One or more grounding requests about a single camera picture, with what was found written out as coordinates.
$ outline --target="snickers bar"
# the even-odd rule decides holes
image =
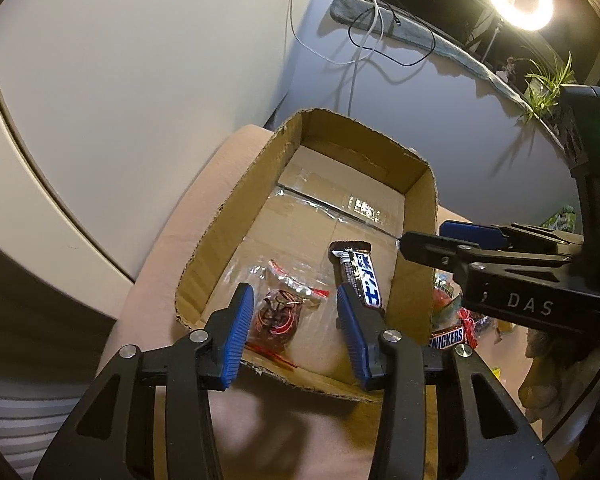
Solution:
[[[429,346],[438,350],[444,350],[458,343],[464,343],[464,339],[464,326],[458,325],[431,334]]]

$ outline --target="candy bar wrapper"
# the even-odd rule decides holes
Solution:
[[[329,245],[329,252],[340,263],[342,281],[353,285],[362,305],[377,310],[384,317],[380,288],[371,263],[371,243],[332,242]]]
[[[443,310],[453,300],[454,287],[446,274],[436,272],[433,280],[433,312]]]
[[[438,350],[444,350],[458,343],[467,343],[471,348],[476,348],[478,340],[475,337],[475,321],[471,313],[467,309],[460,307],[458,309],[458,317],[460,319],[459,324],[432,333],[429,338],[429,346]]]
[[[464,325],[462,324],[434,332],[431,334],[431,338],[429,338],[429,346],[438,350],[444,350],[465,342],[466,334],[464,332]]]

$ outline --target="white cable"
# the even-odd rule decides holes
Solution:
[[[374,3],[374,7],[375,7],[374,8],[374,20],[371,24],[371,27],[368,30],[368,33],[365,35],[365,41],[366,41],[366,38],[368,38],[369,35],[371,34],[371,32],[374,30],[374,27],[376,26],[376,23],[378,21],[378,16],[380,15],[378,2],[376,2],[376,0],[373,0],[373,3]],[[380,41],[382,40],[382,34],[384,33],[384,25],[382,26],[382,28],[380,30],[380,36],[378,37],[376,44],[374,45],[373,49],[369,52],[369,54],[367,54],[365,57],[358,59],[358,57],[360,56],[360,54],[358,54],[356,56],[356,59],[352,59],[351,61],[344,61],[344,62],[334,61],[333,59],[329,59],[328,57],[323,56],[322,54],[320,54],[320,52],[316,52],[310,46],[304,44],[300,40],[300,38],[298,38],[298,35],[296,34],[296,30],[294,28],[293,9],[294,9],[294,0],[289,0],[289,23],[291,25],[291,32],[294,35],[294,38],[296,38],[296,40],[298,40],[298,43],[300,43],[302,46],[304,46],[305,49],[313,52],[316,56],[321,57],[323,60],[333,63],[334,65],[339,65],[339,66],[349,65],[351,63],[357,63],[360,60],[368,59],[376,51],[376,49],[378,48],[378,45],[380,44]]]
[[[371,32],[374,30],[374,28],[376,28],[376,22],[378,21],[378,16],[380,16],[380,37],[381,38],[382,38],[382,33],[384,32],[384,21],[382,20],[382,13],[380,12],[380,9],[378,7],[378,2],[376,0],[372,0],[372,1],[374,3],[373,23],[371,24],[371,27],[369,28],[369,30],[362,37],[362,41],[360,41],[360,46],[358,47],[358,49],[356,51],[356,59],[354,60],[354,63],[353,63],[353,76],[351,77],[351,91],[349,93],[349,106],[347,107],[347,115],[349,117],[351,117],[351,105],[353,103],[353,90],[356,87],[356,75],[358,74],[358,63],[360,62],[360,54],[362,54],[362,50],[365,47],[365,43],[366,43],[366,40],[368,40],[369,35],[371,35]],[[366,57],[370,57],[374,51],[375,51],[375,49],[372,50],[369,53],[369,56],[366,56]]]

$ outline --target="black cable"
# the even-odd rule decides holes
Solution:
[[[389,0],[376,0],[376,2],[385,4],[388,7],[388,9],[391,11],[392,15],[394,16],[394,22],[397,25],[400,25],[400,19],[398,19],[398,15],[395,13],[394,6],[392,6],[392,4],[389,3]]]
[[[571,405],[571,407],[567,410],[567,412],[558,421],[558,424],[556,424],[554,426],[554,428],[549,432],[549,434],[546,437],[544,437],[544,439],[542,440],[542,444],[545,445],[547,442],[549,442],[549,440],[551,439],[552,436],[554,436],[556,433],[558,433],[558,430],[560,430],[560,428],[563,427],[564,423],[567,422],[567,420],[569,419],[569,417],[571,415],[573,415],[573,412],[575,412],[578,409],[578,406],[580,406],[582,404],[582,401],[591,393],[594,386],[596,386],[596,384],[598,384],[599,380],[600,380],[600,368],[598,369],[596,374],[593,376],[593,379],[587,385],[587,387],[584,389],[584,391],[580,394],[580,396],[576,399],[576,401]]]
[[[390,4],[386,3],[386,2],[382,2],[385,5],[391,7]],[[362,16],[364,16],[366,13],[368,13],[369,11],[373,10],[373,8],[371,9],[367,9],[364,10],[363,12],[361,12],[350,24],[349,24],[349,29],[347,30],[347,34],[349,35],[349,41],[351,43],[353,43],[356,47],[360,47],[359,44],[357,44],[354,40],[353,37],[351,36],[351,29],[353,28],[354,24],[360,19],[362,18]],[[389,56],[388,54],[385,54],[384,52],[380,52],[379,50],[376,50],[376,54],[380,54],[380,56],[384,56],[387,59],[390,59],[391,61],[393,61],[394,63],[397,63],[400,66],[414,66],[417,65],[418,63],[423,62],[425,59],[427,59],[427,57],[429,57],[433,51],[436,49],[436,35],[433,32],[432,28],[429,27],[429,25],[427,25],[427,23],[423,22],[422,20],[418,19],[416,16],[413,16],[412,14],[409,13],[409,16],[411,18],[413,18],[414,20],[420,22],[424,27],[427,27],[429,29],[429,32],[431,33],[431,38],[432,38],[432,45],[430,50],[424,55],[422,56],[419,60],[414,61],[413,63],[401,63],[400,61],[398,61],[397,59],[394,59],[393,57]],[[363,50],[372,50],[370,46],[364,46],[362,47]]]

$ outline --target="cardboard box flap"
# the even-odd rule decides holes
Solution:
[[[302,144],[405,194],[429,166],[389,137],[328,110],[303,110]]]
[[[271,137],[218,210],[180,277],[176,292],[179,319],[190,324],[200,318],[236,247],[300,145],[300,127],[295,124],[300,121],[300,117],[291,119]]]

